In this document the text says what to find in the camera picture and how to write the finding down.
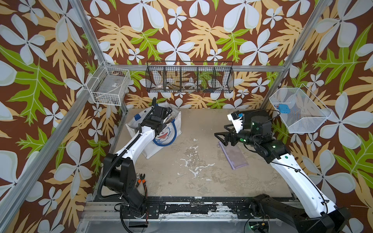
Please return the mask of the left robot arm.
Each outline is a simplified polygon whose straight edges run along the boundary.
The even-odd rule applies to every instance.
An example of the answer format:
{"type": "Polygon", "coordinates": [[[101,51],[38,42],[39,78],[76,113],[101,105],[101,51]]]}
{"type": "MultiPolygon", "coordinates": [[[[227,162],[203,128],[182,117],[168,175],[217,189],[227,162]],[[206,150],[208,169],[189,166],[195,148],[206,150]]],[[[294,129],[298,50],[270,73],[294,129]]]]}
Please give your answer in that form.
{"type": "Polygon", "coordinates": [[[131,215],[141,217],[145,214],[147,197],[136,187],[135,163],[145,147],[166,128],[165,121],[171,113],[171,108],[159,106],[153,98],[151,109],[139,124],[135,136],[122,149],[105,157],[103,176],[97,187],[98,200],[122,198],[131,215]]]}

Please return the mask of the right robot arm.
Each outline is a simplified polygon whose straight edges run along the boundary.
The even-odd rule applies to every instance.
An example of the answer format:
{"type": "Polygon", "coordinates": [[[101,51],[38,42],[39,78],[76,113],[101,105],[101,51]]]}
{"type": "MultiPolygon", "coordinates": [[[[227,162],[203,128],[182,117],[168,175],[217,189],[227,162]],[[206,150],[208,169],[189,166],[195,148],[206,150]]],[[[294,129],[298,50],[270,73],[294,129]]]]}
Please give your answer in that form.
{"type": "Polygon", "coordinates": [[[272,137],[273,119],[265,110],[235,111],[227,115],[231,122],[214,136],[223,145],[242,143],[261,156],[286,181],[302,208],[279,202],[269,195],[252,198],[253,216],[276,218],[299,233],[339,233],[350,218],[349,210],[337,207],[306,175],[282,141],[272,137]]]}

